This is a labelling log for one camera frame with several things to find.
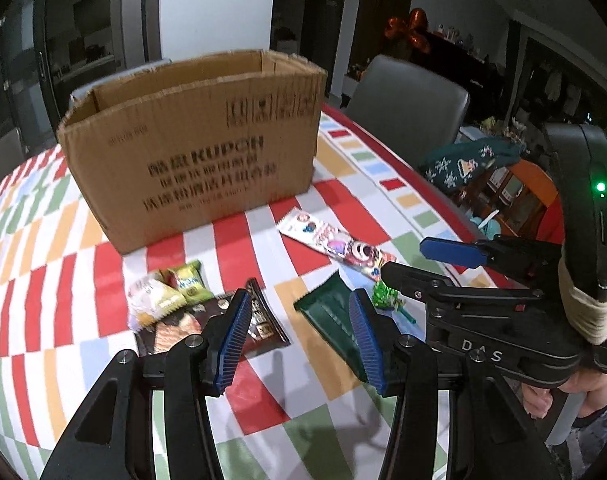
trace black snack bag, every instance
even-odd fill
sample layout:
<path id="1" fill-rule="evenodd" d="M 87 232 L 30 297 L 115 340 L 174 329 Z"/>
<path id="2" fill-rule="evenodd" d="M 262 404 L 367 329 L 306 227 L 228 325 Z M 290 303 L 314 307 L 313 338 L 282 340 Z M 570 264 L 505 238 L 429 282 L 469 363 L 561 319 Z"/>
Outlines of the black snack bag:
<path id="1" fill-rule="evenodd" d="M 243 354 L 254 356 L 290 344 L 288 336 L 274 317 L 256 279 L 246 282 L 252 297 L 252 319 Z M 195 305 L 187 305 L 157 324 L 136 333 L 139 355 L 167 352 L 190 334 L 200 334 L 211 317 L 220 316 L 228 308 L 234 292 L 226 292 Z"/>

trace screw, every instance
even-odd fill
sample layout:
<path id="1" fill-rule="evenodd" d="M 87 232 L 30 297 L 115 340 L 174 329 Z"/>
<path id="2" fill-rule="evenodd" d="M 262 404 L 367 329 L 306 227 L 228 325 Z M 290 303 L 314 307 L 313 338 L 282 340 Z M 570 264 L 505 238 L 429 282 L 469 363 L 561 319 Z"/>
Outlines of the screw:
<path id="1" fill-rule="evenodd" d="M 417 344 L 417 340 L 410 334 L 401 334 L 399 336 L 399 344 L 404 348 L 411 348 Z"/>
<path id="2" fill-rule="evenodd" d="M 482 363 L 486 360 L 486 353 L 483 350 L 477 348 L 470 350 L 470 359 L 475 363 Z"/>
<path id="3" fill-rule="evenodd" d="M 196 348 L 203 344 L 203 337 L 199 334 L 192 334 L 186 338 L 186 345 L 190 348 Z"/>
<path id="4" fill-rule="evenodd" d="M 122 365 L 125 365 L 126 363 L 129 363 L 130 361 L 132 361 L 132 354 L 134 352 L 132 352 L 132 350 L 122 350 L 119 352 L 119 362 Z"/>

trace tablecloth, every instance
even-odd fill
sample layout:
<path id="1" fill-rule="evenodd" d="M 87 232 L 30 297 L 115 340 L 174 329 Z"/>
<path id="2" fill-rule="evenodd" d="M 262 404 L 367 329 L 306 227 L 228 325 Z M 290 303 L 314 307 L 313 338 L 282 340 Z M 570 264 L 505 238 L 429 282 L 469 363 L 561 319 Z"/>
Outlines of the tablecloth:
<path id="1" fill-rule="evenodd" d="M 275 222 L 299 206 L 401 262 L 460 284 L 494 286 L 483 269 L 425 260 L 426 236 L 468 241 L 466 227 L 418 174 L 341 113 L 325 107 L 310 190 L 215 221 L 123 258 L 91 214 L 60 146 L 0 183 L 0 450 L 26 480 L 39 478 L 67 422 L 111 357 L 136 349 L 125 287 L 144 273 L 198 258 L 215 293 L 256 276 L 292 344 L 242 359 L 232 386 L 208 400 L 228 479 L 377 478 L 395 399 L 354 377 L 292 307 L 337 268 L 361 274 L 293 240 Z M 410 316 L 418 319 L 410 322 Z M 423 305 L 392 316 L 422 335 Z M 157 479 L 168 479 L 162 392 L 154 395 Z M 435 478 L 445 472 L 447 394 L 441 395 Z"/>

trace wooden cabinet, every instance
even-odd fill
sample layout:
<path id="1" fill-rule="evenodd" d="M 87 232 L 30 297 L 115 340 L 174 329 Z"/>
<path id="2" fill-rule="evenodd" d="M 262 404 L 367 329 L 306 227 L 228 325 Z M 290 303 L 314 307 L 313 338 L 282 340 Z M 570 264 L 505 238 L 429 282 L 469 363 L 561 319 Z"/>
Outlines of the wooden cabinet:
<path id="1" fill-rule="evenodd" d="M 386 22 L 393 16 L 407 17 L 412 0 L 359 0 L 350 65 L 364 63 L 381 51 Z"/>

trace cardboard box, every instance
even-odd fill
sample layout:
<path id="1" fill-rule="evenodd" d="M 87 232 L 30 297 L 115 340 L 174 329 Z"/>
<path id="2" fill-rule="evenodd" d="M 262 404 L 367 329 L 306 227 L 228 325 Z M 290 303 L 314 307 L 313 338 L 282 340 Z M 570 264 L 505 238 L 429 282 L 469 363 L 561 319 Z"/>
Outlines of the cardboard box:
<path id="1" fill-rule="evenodd" d="M 326 73 L 276 52 L 171 63 L 94 88 L 61 121 L 70 171 L 115 248 L 305 192 Z"/>

